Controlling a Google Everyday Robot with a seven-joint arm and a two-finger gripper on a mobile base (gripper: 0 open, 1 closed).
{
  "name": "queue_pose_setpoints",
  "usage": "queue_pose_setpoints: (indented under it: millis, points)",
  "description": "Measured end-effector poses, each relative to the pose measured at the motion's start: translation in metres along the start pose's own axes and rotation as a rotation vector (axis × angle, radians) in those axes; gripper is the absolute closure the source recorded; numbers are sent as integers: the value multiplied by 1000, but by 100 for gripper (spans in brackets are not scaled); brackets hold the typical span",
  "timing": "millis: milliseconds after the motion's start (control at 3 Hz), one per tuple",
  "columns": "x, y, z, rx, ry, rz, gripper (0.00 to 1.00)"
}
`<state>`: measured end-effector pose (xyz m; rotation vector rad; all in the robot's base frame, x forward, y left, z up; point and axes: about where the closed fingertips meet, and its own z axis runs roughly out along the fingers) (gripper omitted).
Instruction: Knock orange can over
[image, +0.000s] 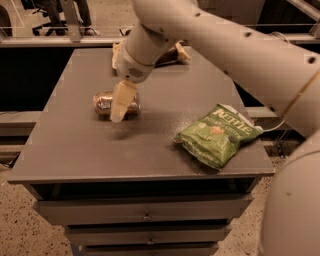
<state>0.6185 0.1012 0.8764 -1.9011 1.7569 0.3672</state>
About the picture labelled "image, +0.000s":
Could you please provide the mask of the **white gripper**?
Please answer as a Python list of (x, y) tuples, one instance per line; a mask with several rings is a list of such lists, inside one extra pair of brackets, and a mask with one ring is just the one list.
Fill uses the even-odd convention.
[(123, 120), (137, 94), (135, 83), (141, 83), (149, 77), (155, 62), (156, 54), (150, 48), (130, 48), (127, 45), (120, 48), (116, 59), (116, 71), (118, 76), (125, 80), (119, 82), (113, 90), (110, 114), (112, 122), (118, 123)]

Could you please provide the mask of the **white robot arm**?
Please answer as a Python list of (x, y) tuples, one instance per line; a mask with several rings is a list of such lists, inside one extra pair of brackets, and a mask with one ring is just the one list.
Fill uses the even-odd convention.
[(117, 58), (111, 119), (123, 119), (136, 84), (183, 40), (305, 137), (277, 172), (259, 256), (320, 256), (320, 55), (198, 8), (195, 0), (132, 0), (138, 22)]

